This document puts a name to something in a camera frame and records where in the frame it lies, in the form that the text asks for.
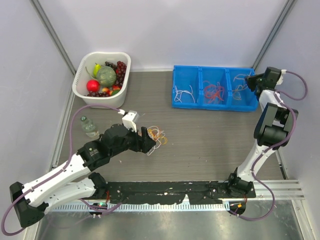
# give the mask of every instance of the gray table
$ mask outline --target gray table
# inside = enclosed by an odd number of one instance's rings
[[[124,105],[126,111],[144,114],[139,127],[158,126],[168,143],[147,156],[124,152],[100,167],[107,181],[202,181],[225,180],[246,158],[254,143],[253,132],[260,117],[256,112],[231,112],[171,107],[172,72],[131,72]],[[76,97],[73,113],[85,103]],[[85,109],[86,115],[104,132],[121,116],[107,109]],[[74,151],[90,139],[82,132],[80,115],[74,124]],[[66,134],[60,161],[68,159]],[[280,180],[282,174],[276,156],[268,159],[258,173],[263,180]]]

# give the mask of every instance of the clear bottle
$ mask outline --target clear bottle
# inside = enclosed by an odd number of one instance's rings
[[[81,117],[81,127],[88,137],[96,139],[99,136],[98,127],[91,119],[87,118],[86,116]]]

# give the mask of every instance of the red string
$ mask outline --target red string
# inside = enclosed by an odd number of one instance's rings
[[[204,97],[206,98],[206,103],[211,104],[212,102],[215,102],[219,104],[220,101],[223,101],[224,92],[225,88],[223,86],[220,86],[219,82],[217,86],[214,84],[206,86],[204,88]]]

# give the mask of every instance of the white plastic bin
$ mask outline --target white plastic bin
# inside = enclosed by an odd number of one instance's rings
[[[118,94],[108,97],[93,97],[87,96],[87,82],[91,79],[91,76],[87,73],[86,68],[89,73],[93,73],[94,67],[97,64],[102,66],[105,65],[105,62],[114,63],[117,65],[118,61],[124,62],[126,64],[126,72],[124,76],[124,81],[121,90]],[[124,52],[103,52],[103,51],[94,51],[83,57],[79,68],[76,72],[76,75],[73,80],[72,90],[75,95],[79,98],[82,98],[85,103],[88,104],[105,104],[113,108],[119,108],[124,104],[127,88],[128,88],[128,78],[131,67],[131,58],[128,54]]]

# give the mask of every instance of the blue bin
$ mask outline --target blue bin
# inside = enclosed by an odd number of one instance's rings
[[[252,68],[176,65],[173,69],[172,107],[253,112],[258,101],[248,88],[245,77],[254,74]],[[219,98],[210,97],[208,92],[212,89],[221,90]],[[179,91],[188,91],[192,95]]]

